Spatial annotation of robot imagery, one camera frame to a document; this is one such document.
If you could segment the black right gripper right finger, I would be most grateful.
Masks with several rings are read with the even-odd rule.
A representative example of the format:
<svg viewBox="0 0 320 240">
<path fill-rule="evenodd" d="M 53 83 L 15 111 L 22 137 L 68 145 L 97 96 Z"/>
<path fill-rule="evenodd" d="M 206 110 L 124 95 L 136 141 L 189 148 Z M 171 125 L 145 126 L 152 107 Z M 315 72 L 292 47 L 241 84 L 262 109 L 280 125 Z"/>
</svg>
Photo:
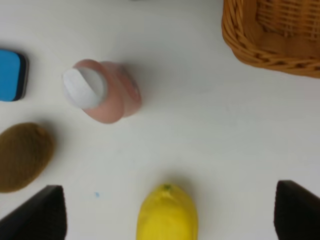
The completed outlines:
<svg viewBox="0 0 320 240">
<path fill-rule="evenodd" d="M 279 240 L 319 240 L 320 198 L 292 180 L 278 181 L 273 224 Z"/>
</svg>

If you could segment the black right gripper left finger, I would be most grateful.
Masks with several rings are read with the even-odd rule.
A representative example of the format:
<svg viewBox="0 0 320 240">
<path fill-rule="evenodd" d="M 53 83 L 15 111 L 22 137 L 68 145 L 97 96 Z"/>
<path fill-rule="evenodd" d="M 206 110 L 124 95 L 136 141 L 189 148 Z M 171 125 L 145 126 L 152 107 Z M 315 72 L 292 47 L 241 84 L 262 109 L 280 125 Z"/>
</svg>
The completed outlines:
<svg viewBox="0 0 320 240">
<path fill-rule="evenodd" d="M 64 240 L 68 221 L 61 185 L 48 185 L 0 220 L 2 240 Z"/>
</svg>

